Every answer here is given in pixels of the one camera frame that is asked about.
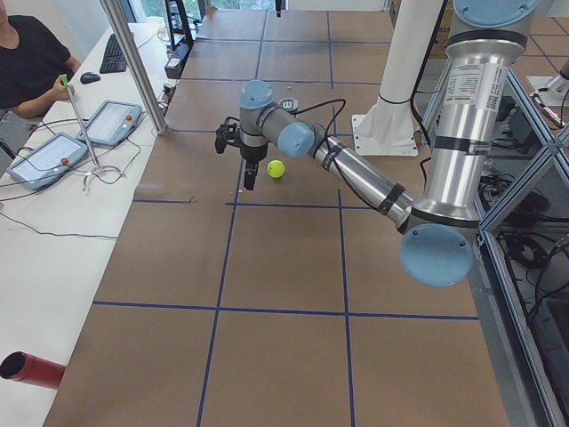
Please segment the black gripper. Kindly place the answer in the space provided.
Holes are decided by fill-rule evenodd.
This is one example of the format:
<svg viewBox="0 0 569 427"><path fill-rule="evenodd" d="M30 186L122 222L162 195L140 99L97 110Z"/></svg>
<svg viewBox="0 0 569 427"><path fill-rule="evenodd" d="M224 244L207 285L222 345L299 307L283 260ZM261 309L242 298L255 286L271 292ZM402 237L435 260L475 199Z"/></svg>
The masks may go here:
<svg viewBox="0 0 569 427"><path fill-rule="evenodd" d="M258 163L267 156L267 140L262 135L240 133L240 153L246 161L244 188L254 190L258 173Z"/></svg>

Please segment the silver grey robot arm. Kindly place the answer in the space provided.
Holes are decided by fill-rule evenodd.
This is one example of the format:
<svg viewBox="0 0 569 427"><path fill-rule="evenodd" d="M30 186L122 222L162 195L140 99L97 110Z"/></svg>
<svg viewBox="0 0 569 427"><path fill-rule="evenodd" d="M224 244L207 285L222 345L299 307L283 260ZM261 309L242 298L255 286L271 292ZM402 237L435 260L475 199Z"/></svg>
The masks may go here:
<svg viewBox="0 0 569 427"><path fill-rule="evenodd" d="M292 158L313 157L367 205L395 223L405 271L427 286L451 286L474 261L479 222L474 207L485 156L511 64L525 51L534 1L457 1L446 47L451 62L431 165L420 197L412 196L314 122L299 120L274 100L269 84L247 82L236 144L252 189L268 145Z"/></svg>

